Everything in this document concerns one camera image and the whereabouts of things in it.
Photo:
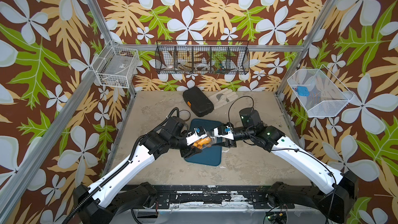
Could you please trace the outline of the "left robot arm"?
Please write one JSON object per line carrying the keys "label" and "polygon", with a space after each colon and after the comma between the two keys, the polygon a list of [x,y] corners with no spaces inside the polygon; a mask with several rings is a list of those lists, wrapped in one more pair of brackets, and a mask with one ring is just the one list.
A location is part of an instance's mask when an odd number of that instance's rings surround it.
{"label": "left robot arm", "polygon": [[198,142],[208,137],[206,130],[187,131],[185,125],[179,108],[173,108],[164,121],[138,137],[130,155],[114,169],[89,187],[80,185],[74,190],[74,208],[63,222],[78,216],[83,224],[110,223],[124,205],[120,191],[142,169],[170,149],[179,149],[183,158],[200,153]]}

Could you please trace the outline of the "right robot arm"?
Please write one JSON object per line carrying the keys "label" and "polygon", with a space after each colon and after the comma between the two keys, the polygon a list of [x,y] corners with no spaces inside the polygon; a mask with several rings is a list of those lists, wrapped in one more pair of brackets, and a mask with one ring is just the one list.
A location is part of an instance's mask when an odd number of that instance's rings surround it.
{"label": "right robot arm", "polygon": [[253,107],[239,111],[242,126],[227,122],[211,131],[214,138],[224,138],[225,146],[251,140],[258,146],[287,161],[311,182],[310,186],[274,183],[267,191],[271,207],[297,204],[321,211],[329,220],[343,224],[358,195],[358,177],[350,170],[337,170],[297,146],[274,126],[266,125]]}

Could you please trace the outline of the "orange cookie pile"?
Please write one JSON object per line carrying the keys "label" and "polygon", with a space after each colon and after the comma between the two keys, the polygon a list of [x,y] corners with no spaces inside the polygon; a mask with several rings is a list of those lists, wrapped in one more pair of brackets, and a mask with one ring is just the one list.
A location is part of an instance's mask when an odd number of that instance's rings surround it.
{"label": "orange cookie pile", "polygon": [[207,138],[200,139],[200,140],[196,141],[195,143],[193,143],[193,146],[198,149],[203,149],[203,148],[211,146],[211,142],[212,142],[212,139],[207,137]]}

